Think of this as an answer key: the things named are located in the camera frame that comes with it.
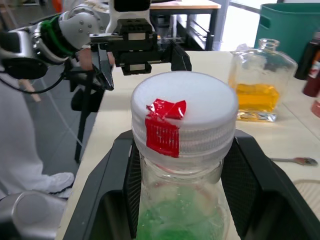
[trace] white sneaker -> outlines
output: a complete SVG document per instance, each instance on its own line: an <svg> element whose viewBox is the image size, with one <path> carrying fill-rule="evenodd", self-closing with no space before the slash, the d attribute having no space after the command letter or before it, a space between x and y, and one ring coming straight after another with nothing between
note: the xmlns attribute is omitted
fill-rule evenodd
<svg viewBox="0 0 320 240"><path fill-rule="evenodd" d="M51 182L47 188L47 193L59 193L64 191L66 188L72 186L75 181L75 176L71 172L62 172L50 176Z"/></svg>

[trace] white plastic lid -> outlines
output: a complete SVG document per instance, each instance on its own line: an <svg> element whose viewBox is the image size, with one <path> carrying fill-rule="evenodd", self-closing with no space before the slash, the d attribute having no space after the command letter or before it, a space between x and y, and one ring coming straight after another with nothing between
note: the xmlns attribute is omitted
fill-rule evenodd
<svg viewBox="0 0 320 240"><path fill-rule="evenodd" d="M146 116L156 99L186 101L180 120L165 120L179 128L178 158L165 156L146 146ZM157 165L190 169L221 161L228 153L236 129L238 99L224 82L198 72L173 71L141 82L131 98L132 132L140 153Z"/></svg>

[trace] wooden table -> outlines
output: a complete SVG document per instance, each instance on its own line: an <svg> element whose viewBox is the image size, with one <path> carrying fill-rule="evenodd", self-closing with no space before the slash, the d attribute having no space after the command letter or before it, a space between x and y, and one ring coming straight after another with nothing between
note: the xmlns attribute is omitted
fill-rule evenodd
<svg viewBox="0 0 320 240"><path fill-rule="evenodd" d="M232 55L229 52L188 52L192 70L228 80ZM88 144L79 167L73 194L61 221L56 240L62 240L73 215L88 175L113 145L120 133L131 129L130 100L133 89L145 78L170 71L170 64L155 64L151 74L123 76L121 69L113 72L114 91L106 92L96 116ZM313 99L300 94L304 82L292 79L284 103L278 108L274 123L237 122L236 127L252 135L262 150L271 158L298 156L320 159L320 118L309 111ZM294 163L277 163L289 178L320 181L320 166L305 167ZM230 224L228 240L240 239L234 224Z"/></svg>
<svg viewBox="0 0 320 240"><path fill-rule="evenodd" d="M186 14L186 33L191 30L191 15L195 14L210 14L210 24L206 35L206 43L204 50L211 51L214 43L216 20L218 10L221 8L210 0L182 0L169 1L162 3L152 3L150 6L150 15L179 15ZM174 19L173 28L176 27L177 19Z"/></svg>

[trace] white table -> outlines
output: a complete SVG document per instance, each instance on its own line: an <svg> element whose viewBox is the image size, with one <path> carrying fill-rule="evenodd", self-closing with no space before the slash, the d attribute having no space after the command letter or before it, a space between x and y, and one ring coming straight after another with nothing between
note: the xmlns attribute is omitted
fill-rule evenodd
<svg viewBox="0 0 320 240"><path fill-rule="evenodd" d="M224 82L227 81L231 53L191 51L188 54L193 71L212 75ZM130 98L133 89L146 77L169 71L169 64L153 65L152 73L148 75L124 77L121 69L114 70L115 90L104 94L73 185L73 195L68 201L56 240L63 239L89 173L112 147L115 138L131 128ZM297 79L291 80L284 104L281 104L278 109L277 122L237 122L236 124L238 129L254 136L269 157L320 159L320 118L314 116L310 111L313 99L300 93L304 83ZM278 165L292 181L301 179L320 181L319 166L307 167L294 163L279 163ZM240 239L233 224L230 225L227 239Z"/></svg>

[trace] yellow liquid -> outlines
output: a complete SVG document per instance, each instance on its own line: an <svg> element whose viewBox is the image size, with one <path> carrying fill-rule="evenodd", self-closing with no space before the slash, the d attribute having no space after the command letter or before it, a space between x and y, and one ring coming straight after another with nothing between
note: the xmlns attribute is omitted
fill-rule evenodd
<svg viewBox="0 0 320 240"><path fill-rule="evenodd" d="M239 111L271 113L279 99L278 91L269 84L238 84L235 91Z"/></svg>

